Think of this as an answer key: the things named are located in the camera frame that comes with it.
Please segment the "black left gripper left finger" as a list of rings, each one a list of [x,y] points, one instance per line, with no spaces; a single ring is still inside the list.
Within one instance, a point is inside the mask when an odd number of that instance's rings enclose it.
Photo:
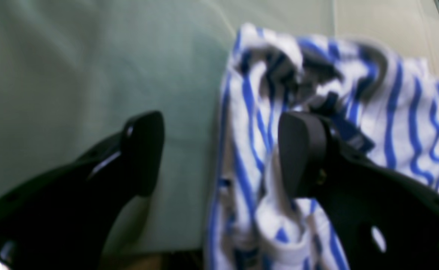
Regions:
[[[154,192],[164,141],[161,112],[135,115],[76,160],[3,195],[0,269],[97,269],[123,207]]]

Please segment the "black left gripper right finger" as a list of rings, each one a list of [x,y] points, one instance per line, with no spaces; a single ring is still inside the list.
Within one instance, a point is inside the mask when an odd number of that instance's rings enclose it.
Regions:
[[[281,114],[278,151],[290,198],[314,198],[352,270],[439,270],[439,194],[374,164],[327,118]]]

